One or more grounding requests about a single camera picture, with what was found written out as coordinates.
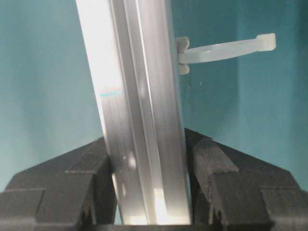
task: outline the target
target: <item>teal background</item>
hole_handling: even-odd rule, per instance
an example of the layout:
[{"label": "teal background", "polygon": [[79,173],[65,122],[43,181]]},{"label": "teal background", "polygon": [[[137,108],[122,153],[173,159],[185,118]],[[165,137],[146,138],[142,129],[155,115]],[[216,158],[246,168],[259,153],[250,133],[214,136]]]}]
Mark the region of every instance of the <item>teal background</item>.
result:
[{"label": "teal background", "polygon": [[292,172],[308,190],[308,1],[172,0],[190,47],[276,33],[277,48],[190,65],[184,125]]},{"label": "teal background", "polygon": [[0,191],[102,136],[74,0],[0,0]]}]

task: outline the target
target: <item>metal rail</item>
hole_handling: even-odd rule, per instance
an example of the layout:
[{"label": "metal rail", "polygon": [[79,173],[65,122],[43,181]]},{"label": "metal rail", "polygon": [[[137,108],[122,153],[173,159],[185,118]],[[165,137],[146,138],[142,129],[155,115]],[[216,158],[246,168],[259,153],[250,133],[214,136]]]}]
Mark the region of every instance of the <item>metal rail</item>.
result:
[{"label": "metal rail", "polygon": [[122,222],[189,224],[169,3],[110,0],[110,9],[120,72],[92,78],[103,108],[103,132]]}]

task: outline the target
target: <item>teal wall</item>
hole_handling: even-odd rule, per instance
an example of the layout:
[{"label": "teal wall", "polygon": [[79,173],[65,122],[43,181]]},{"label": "teal wall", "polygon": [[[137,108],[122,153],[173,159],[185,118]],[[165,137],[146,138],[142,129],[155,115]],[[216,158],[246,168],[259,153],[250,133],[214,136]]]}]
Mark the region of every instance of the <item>teal wall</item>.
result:
[{"label": "teal wall", "polygon": [[102,136],[74,0],[0,0],[0,191]]},{"label": "teal wall", "polygon": [[184,125],[290,170],[308,190],[308,1],[172,0],[191,47],[276,33],[277,48],[190,65]]}]

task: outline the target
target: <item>plastic clip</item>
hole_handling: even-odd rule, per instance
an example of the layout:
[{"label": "plastic clip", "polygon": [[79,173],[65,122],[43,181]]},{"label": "plastic clip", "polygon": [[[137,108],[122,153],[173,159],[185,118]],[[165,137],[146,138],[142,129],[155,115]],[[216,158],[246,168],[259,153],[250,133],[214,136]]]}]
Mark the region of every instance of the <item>plastic clip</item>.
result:
[{"label": "plastic clip", "polygon": [[189,73],[188,64],[206,63],[238,57],[257,51],[272,51],[276,48],[274,33],[258,35],[255,39],[226,42],[210,46],[187,49],[189,38],[176,38],[178,50],[178,70],[180,75]]}]

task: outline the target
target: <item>cyan mark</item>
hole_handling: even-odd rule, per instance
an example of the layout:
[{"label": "cyan mark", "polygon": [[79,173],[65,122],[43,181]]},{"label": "cyan mark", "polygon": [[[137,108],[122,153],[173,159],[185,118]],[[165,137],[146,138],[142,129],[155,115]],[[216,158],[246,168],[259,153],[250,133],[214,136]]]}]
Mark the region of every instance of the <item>cyan mark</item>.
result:
[{"label": "cyan mark", "polygon": [[122,91],[113,91],[113,92],[108,92],[108,93],[101,93],[100,96],[101,97],[108,97],[108,96],[115,96],[115,95],[119,95],[122,94]]}]

